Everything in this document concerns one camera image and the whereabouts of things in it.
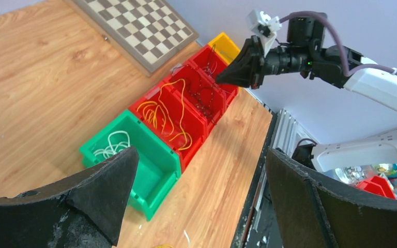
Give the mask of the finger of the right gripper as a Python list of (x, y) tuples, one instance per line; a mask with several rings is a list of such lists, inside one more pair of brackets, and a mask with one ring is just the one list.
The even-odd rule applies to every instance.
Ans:
[(224, 75), (229, 77), (252, 76), (253, 36), (247, 38), (236, 58), (224, 70)]
[(216, 76), (217, 84), (228, 84), (239, 87), (252, 86), (252, 61), (234, 60), (226, 69)]

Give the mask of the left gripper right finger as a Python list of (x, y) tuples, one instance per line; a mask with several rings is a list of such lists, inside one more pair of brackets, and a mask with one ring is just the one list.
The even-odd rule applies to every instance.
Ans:
[(397, 247), (397, 200), (314, 171), (276, 149), (266, 173), (284, 247)]

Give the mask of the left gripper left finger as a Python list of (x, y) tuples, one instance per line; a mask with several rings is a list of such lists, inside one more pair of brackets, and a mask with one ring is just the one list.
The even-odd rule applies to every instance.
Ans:
[(0, 198), (0, 247), (118, 244), (139, 154), (129, 147), (69, 177)]

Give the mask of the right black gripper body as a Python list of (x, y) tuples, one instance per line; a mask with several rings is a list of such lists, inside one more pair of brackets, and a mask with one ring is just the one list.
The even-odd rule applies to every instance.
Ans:
[(247, 60), (247, 81), (250, 89), (258, 89), (264, 80), (264, 49), (262, 42), (257, 35), (252, 35), (249, 39)]

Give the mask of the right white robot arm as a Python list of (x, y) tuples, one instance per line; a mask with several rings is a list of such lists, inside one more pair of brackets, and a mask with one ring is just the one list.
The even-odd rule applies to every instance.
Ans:
[[(268, 75), (299, 73), (367, 97), (397, 112), (397, 69), (345, 47), (323, 12), (297, 11), (283, 18), (251, 12), (252, 36), (217, 74), (217, 84), (258, 89)], [(302, 144), (292, 159), (318, 172), (341, 167), (397, 164), (397, 130), (358, 142)]]

